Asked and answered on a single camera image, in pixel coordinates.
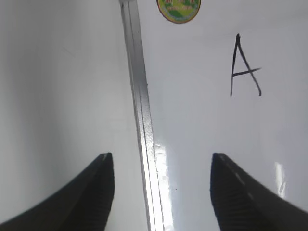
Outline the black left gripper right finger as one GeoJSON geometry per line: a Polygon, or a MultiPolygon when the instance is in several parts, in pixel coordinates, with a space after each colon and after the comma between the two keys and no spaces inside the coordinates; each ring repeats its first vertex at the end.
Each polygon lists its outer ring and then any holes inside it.
{"type": "Polygon", "coordinates": [[[210,197],[222,231],[306,231],[308,214],[263,186],[223,153],[212,155],[210,197]]]}

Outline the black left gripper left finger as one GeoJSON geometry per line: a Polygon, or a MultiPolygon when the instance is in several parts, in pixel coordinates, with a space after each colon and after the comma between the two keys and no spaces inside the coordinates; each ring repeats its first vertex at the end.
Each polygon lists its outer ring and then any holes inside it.
{"type": "Polygon", "coordinates": [[[114,199],[112,153],[100,154],[52,196],[2,223],[2,231],[103,231],[114,199]]]}

